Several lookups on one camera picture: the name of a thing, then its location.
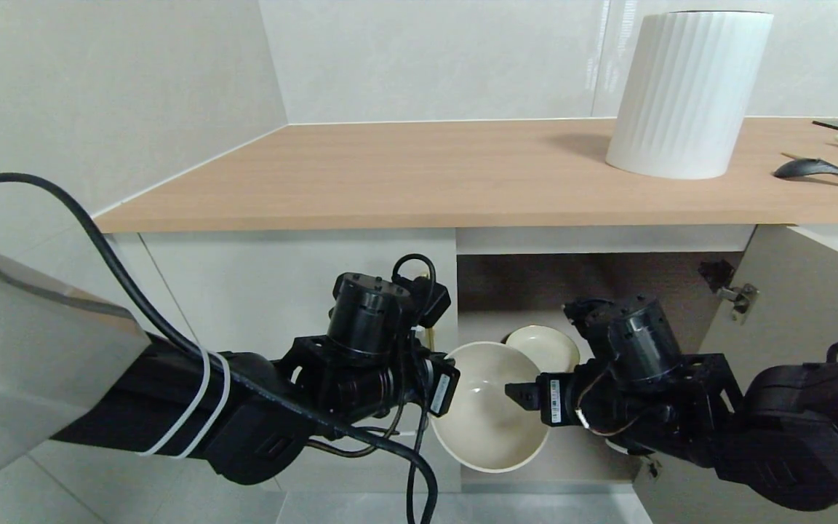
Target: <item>ribbed white vase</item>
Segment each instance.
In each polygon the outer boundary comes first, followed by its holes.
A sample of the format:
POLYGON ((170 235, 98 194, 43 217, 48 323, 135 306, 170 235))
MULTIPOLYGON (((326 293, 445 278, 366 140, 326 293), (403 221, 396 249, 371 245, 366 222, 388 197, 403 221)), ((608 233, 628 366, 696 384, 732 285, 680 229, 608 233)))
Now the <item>ribbed white vase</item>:
POLYGON ((645 17, 606 162, 663 178, 725 173, 772 18, 749 11, 645 17))

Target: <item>bowl rim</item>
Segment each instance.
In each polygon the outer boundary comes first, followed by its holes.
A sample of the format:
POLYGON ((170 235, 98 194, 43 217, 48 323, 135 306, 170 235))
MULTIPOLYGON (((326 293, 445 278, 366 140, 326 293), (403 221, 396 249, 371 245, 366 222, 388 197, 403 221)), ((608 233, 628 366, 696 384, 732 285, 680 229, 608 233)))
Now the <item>bowl rim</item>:
MULTIPOLYGON (((529 358, 526 354, 523 354, 523 352, 521 352, 519 349, 516 349, 516 348, 514 348, 514 347, 512 347, 508 344, 503 344, 503 342, 491 342, 491 341, 468 342, 468 344, 465 344, 465 345, 462 345, 462 346, 459 346, 459 347, 453 349, 451 352, 449 352, 449 354, 445 358, 452 358, 453 355, 457 354, 457 352, 463 351, 463 349, 467 349, 467 348, 475 347, 475 346, 483 346, 483 345, 503 346, 505 348, 512 349, 513 352, 516 352, 517 354, 522 355, 522 357, 524 357, 526 360, 528 360, 529 363, 532 364, 532 367, 535 368, 539 373, 542 372, 542 370, 539 369, 538 365, 535 365, 535 362, 533 362, 532 359, 529 358)), ((432 431, 435 432, 435 438, 438 439, 439 444, 442 445, 443 448, 445 448, 445 451, 448 451, 448 454, 451 455, 452 458, 454 458, 456 461, 460 462, 460 464, 466 465, 466 467, 472 468, 473 470, 480 471, 482 473, 508 473, 508 472, 511 472, 511 471, 515 471, 516 469, 519 469, 521 467, 524 467, 526 464, 529 464, 529 462, 531 462, 532 459, 534 459, 536 457, 536 455, 538 455, 542 451, 542 448, 545 447, 546 442, 548 442, 548 431, 549 431, 549 429, 551 429, 548 426, 546 426, 545 424, 542 424, 541 421, 539 421, 539 424, 541 424, 542 427, 545 428, 545 432, 544 432, 544 434, 542 434, 542 441, 539 442, 538 447, 536 447, 535 450, 528 457, 526 457, 524 460, 520 461, 518 464, 511 465, 511 467, 487 468, 487 467, 480 467, 479 465, 476 465, 476 464, 470 464, 470 462, 468 462, 466 460, 463 460, 463 458, 459 457, 459 455, 457 455, 455 453, 455 451, 452 450, 452 448, 449 448, 448 445, 445 444, 444 439, 442 439, 442 435, 439 434, 439 428, 436 425, 436 418, 435 417, 429 417, 429 422, 432 425, 432 431)))
POLYGON ((550 325, 543 325, 543 324, 523 325, 522 327, 514 329, 512 332, 509 333, 509 335, 506 335, 506 339, 503 342, 503 344, 506 344, 510 347, 513 347, 509 343, 510 339, 512 339, 513 336, 516 336, 518 334, 525 335, 526 332, 531 332, 531 331, 535 331, 536 333, 540 332, 540 333, 552 334, 553 336, 559 336, 558 337, 559 344, 565 345, 565 348, 567 349, 567 353, 568 353, 568 356, 569 356, 568 366, 565 369, 565 371, 549 371, 548 369, 539 368, 540 372, 542 372, 542 373, 571 373, 572 371, 575 370, 575 366, 580 364, 580 362, 581 362, 581 349, 578 347, 578 342, 575 342, 575 339, 571 338, 571 336, 568 335, 566 332, 563 332, 563 331, 561 331, 561 329, 552 327, 550 325), (575 354, 578 355, 578 358, 573 358, 573 355, 575 355, 575 354))

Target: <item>metal bracket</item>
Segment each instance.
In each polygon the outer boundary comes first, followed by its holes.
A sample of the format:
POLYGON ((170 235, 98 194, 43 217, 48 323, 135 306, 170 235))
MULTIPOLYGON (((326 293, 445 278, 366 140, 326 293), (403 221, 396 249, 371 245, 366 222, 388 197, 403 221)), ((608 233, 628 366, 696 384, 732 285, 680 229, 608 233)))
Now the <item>metal bracket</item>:
POLYGON ((733 303, 733 322, 745 324, 752 306, 759 297, 759 289, 751 283, 745 283, 742 287, 729 287, 735 275, 735 268, 725 260, 701 262, 698 273, 701 273, 714 294, 733 303))
POLYGON ((658 475, 661 475, 661 462, 649 455, 642 455, 639 460, 645 466, 646 475, 649 475, 652 481, 658 480, 658 475))
POLYGON ((739 322, 739 325, 745 324, 746 318, 752 312, 752 306, 755 305, 759 297, 759 289, 751 283, 738 287, 722 287, 717 290, 716 295, 724 301, 733 303, 733 322, 739 322))

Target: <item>black ladle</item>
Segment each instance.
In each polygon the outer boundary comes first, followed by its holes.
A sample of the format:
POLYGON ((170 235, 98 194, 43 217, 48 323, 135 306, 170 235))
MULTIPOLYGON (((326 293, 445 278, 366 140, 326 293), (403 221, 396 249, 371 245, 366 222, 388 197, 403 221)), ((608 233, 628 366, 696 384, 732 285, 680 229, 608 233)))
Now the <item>black ladle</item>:
POLYGON ((800 178, 809 175, 836 175, 838 166, 824 159, 794 159, 783 164, 774 173, 778 178, 800 178))

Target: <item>sticker label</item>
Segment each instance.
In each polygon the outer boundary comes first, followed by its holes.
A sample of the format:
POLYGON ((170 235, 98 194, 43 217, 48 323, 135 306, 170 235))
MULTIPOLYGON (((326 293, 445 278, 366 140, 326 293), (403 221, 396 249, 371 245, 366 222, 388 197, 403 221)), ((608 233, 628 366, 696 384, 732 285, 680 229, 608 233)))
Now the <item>sticker label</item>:
POLYGON ((548 393, 551 400, 551 423, 562 421, 562 385, 558 381, 548 381, 548 393))
POLYGON ((442 402, 445 401, 445 394, 448 392, 448 384, 452 383, 452 378, 448 375, 442 375, 439 378, 439 385, 435 388, 435 396, 432 397, 432 406, 429 410, 433 413, 438 413, 442 409, 442 402))

